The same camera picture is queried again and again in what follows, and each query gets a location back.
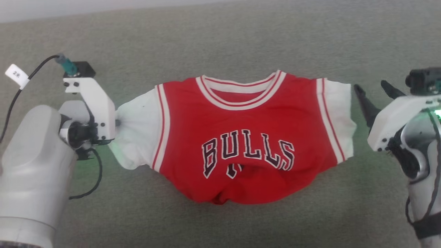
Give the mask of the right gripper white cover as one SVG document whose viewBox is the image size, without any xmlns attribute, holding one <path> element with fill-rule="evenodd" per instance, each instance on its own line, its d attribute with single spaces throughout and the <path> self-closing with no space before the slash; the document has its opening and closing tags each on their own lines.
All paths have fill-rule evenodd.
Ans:
<svg viewBox="0 0 441 248">
<path fill-rule="evenodd" d="M 381 80 L 394 99 L 383 110 L 375 107 L 358 84 L 354 91 L 369 128 L 367 142 L 373 151 L 389 151 L 411 182 L 435 173 L 440 155 L 440 97 L 406 96 Z"/>
</svg>

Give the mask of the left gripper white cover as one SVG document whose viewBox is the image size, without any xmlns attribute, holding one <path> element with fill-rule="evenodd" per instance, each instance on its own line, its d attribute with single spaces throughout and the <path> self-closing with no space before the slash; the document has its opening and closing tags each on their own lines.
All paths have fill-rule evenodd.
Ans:
<svg viewBox="0 0 441 248">
<path fill-rule="evenodd" d="M 59 109 L 62 116 L 59 135 L 78 160 L 88 160 L 93 148 L 107 145 L 115 138 L 115 105 L 92 78 L 64 78 L 66 93 L 82 100 L 66 101 Z"/>
</svg>

